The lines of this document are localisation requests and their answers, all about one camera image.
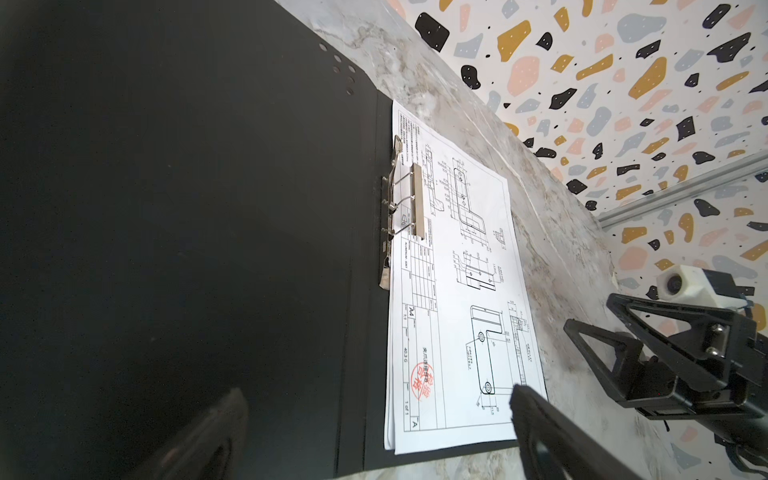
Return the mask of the printed paper sheet with diagram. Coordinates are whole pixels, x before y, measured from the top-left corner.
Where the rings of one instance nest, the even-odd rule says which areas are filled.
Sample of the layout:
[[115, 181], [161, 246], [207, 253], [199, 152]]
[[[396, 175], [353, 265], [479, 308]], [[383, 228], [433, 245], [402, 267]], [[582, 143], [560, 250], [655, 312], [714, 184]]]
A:
[[546, 387], [507, 180], [398, 104], [392, 134], [385, 447], [512, 441], [514, 388]]

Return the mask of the orange folder black inside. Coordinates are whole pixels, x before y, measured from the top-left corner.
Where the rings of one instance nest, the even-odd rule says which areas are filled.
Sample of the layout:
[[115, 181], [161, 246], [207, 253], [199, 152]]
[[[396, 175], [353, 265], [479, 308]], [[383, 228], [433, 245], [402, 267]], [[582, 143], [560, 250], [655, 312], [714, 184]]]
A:
[[401, 464], [395, 69], [274, 1], [2, 3], [3, 478], [126, 478], [233, 388], [232, 479]]

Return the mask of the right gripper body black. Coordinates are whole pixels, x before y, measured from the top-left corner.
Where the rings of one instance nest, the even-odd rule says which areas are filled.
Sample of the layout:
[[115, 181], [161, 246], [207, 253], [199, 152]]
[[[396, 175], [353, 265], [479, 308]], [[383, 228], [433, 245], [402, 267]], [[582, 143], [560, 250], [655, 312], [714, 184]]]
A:
[[676, 411], [638, 411], [652, 420], [692, 420], [713, 432], [734, 466], [745, 473], [767, 472], [767, 338], [757, 332], [762, 352], [762, 385], [735, 377], [721, 390], [694, 390], [677, 377]]

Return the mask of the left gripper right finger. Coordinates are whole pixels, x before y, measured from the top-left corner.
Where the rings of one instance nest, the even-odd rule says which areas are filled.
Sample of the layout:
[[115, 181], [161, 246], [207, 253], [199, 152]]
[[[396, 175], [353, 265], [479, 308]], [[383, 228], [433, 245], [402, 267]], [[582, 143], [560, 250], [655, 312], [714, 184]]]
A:
[[509, 405], [526, 478], [638, 477], [532, 388], [516, 385]]

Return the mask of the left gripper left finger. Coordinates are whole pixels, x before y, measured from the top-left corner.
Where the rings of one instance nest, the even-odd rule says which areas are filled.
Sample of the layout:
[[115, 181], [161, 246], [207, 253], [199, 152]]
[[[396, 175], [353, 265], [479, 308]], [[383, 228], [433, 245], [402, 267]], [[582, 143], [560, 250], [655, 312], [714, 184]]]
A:
[[233, 388], [172, 436], [127, 479], [232, 479], [244, 449], [248, 403]]

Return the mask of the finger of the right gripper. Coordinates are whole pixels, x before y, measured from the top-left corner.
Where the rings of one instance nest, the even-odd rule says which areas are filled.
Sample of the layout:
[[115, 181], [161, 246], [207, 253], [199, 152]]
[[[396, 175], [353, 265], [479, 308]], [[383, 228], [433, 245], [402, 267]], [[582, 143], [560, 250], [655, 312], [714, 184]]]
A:
[[638, 411], [676, 411], [677, 377], [628, 334], [568, 319], [564, 331], [582, 354], [606, 395]]
[[[700, 307], [611, 294], [608, 309], [658, 359], [694, 390], [721, 390], [741, 377], [762, 385], [762, 352], [756, 323], [730, 309]], [[647, 314], [689, 325], [671, 336], [645, 320]]]

